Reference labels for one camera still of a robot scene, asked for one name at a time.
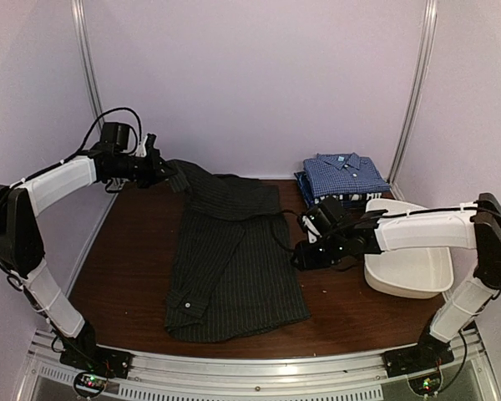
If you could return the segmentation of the dark striped long sleeve shirt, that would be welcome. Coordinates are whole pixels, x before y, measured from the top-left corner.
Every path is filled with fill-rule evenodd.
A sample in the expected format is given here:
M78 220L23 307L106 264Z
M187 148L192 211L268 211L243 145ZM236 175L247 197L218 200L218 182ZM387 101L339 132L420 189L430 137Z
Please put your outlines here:
M188 343L220 343L307 320L277 186L171 160L185 195L164 328Z

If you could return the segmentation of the right circuit board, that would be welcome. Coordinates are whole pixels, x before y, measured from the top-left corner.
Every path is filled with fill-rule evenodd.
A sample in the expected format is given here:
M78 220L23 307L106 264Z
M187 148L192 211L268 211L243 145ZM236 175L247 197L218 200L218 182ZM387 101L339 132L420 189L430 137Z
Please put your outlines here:
M435 373L411 377L408 380L408 385L417 396L429 397L440 390L443 385L443 377Z

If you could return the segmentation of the white plastic bin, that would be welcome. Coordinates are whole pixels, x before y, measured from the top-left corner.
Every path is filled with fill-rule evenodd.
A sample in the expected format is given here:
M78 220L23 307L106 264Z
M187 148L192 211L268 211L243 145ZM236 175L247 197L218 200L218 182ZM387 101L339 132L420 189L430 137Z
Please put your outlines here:
M448 248L406 248L364 256L364 277L376 291L414 299L429 299L454 283Z

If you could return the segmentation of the right aluminium frame post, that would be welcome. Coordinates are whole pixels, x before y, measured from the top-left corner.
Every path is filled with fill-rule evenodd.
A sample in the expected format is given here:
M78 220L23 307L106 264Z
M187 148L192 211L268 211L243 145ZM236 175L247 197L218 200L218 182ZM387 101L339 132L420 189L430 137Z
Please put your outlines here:
M418 46L417 62L412 78L412 87L410 90L406 112L402 122L402 128L397 142L397 147L392 160L392 165L388 175L388 183L392 190L398 191L398 176L403 161L407 153L408 142L411 138L415 119L421 103L423 85L428 74L428 67L433 53L433 45L438 25L438 1L427 0L425 2L425 11L421 36Z

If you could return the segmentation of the aluminium frame post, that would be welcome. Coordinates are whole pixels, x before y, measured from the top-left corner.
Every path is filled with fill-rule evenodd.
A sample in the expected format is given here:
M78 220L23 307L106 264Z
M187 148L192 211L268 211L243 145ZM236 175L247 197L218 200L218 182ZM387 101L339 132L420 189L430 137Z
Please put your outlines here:
M402 122L402 128L397 142L397 147L392 160L392 165L388 175L388 183L392 190L398 191L398 176L403 161L407 153L408 142L411 138L415 119L421 103L423 85L428 74L428 67L433 53L433 45L438 25L438 1L427 0L425 2L425 11L421 36L418 46L417 62L412 78L412 87L410 90L406 112Z
M84 1L72 0L71 9L89 103L94 117L98 117L103 112L103 107L99 95L99 88L97 85L94 62L89 43L89 32L85 15Z

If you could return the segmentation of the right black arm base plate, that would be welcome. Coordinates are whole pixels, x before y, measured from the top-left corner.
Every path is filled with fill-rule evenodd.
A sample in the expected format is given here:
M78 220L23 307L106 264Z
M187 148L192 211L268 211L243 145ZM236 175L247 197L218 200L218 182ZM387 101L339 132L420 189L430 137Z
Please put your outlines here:
M418 343L386 351L382 358L389 378L435 369L454 361L453 352L447 344L434 346Z

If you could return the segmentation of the left circuit board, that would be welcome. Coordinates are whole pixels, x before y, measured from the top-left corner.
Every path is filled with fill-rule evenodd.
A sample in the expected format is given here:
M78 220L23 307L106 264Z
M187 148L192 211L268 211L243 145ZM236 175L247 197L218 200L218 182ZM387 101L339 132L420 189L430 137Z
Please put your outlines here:
M80 372L73 379L73 389L81 396L98 396L108 385L108 379L94 373Z

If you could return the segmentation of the circuit board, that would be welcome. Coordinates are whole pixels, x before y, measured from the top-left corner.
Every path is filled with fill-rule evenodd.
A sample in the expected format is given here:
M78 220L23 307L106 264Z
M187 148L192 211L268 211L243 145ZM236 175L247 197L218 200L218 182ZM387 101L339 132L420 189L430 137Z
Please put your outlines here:
M408 385L417 396L429 397L440 390L443 385L443 377L435 373L411 377L408 380Z
M94 373L80 372L73 379L73 389L81 396L98 396L108 385L108 379Z

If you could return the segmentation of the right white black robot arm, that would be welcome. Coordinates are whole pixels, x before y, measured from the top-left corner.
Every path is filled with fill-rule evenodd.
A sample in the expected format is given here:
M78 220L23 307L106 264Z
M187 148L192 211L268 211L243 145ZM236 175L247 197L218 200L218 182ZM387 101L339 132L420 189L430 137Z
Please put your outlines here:
M459 206L413 209L393 214L367 204L352 217L339 200L327 197L299 219L308 235L291 252L300 271L322 269L347 256L432 248L463 248L477 252L470 280L463 281L433 317L412 349L417 368L430 368L450 341L501 292L501 205L491 193Z

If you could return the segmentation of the blue checked folded shirt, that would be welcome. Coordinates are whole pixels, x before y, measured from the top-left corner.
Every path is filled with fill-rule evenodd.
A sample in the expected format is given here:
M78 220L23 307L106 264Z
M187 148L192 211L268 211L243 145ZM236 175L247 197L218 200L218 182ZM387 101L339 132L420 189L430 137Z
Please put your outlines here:
M317 154L303 160L303 169L315 197L390 191L372 160L357 153Z

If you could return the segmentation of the front aluminium rail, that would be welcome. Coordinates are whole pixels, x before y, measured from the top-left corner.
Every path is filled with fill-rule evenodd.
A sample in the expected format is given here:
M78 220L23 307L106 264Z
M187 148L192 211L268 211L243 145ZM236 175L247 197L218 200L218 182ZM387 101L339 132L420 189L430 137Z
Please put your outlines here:
M451 342L454 360L391 377L384 352L281 359L188 358L132 354L127 378L103 379L96 400L422 400L413 386L443 376L438 400L500 400L477 329Z

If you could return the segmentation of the dark blue printed folded shirt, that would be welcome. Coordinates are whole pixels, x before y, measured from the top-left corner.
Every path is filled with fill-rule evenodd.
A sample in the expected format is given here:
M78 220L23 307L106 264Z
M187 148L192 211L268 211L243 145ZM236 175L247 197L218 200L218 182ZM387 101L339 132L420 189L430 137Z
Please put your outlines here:
M326 196L316 196L313 194L310 181L304 171L299 171L294 174L296 183L301 192L301 195L308 208L319 204ZM385 195L390 195L390 192L377 192L366 194L349 194L349 195L331 195L334 199L339 200L342 206L346 209L363 209L368 201L373 199L381 199Z

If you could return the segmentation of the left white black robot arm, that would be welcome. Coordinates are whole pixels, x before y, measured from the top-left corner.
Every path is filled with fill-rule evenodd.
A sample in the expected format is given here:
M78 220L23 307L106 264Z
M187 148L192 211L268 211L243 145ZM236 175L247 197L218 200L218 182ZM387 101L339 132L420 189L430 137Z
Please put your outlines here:
M148 133L129 150L130 126L104 124L99 140L11 185L0 185L0 268L28 299L33 310L63 339L66 351L86 371L103 364L94 329L69 301L48 265L41 217L72 194L121 179L148 189L175 171Z

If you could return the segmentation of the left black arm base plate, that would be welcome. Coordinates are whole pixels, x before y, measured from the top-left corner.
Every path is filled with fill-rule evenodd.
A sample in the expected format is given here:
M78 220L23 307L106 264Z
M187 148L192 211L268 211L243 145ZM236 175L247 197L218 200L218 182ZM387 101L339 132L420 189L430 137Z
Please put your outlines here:
M66 348L61 353L59 362L98 376L126 379L129 376L131 359L131 353L97 346L94 355L89 358L71 348Z

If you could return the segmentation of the left aluminium frame post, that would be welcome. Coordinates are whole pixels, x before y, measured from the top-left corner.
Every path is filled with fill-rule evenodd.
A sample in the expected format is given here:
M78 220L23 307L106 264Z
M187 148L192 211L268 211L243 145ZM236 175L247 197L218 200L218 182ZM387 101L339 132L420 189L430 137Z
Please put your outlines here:
M94 117L98 117L103 112L103 107L99 95L99 88L97 85L94 62L89 43L89 32L85 15L84 1L72 0L71 9L89 103Z

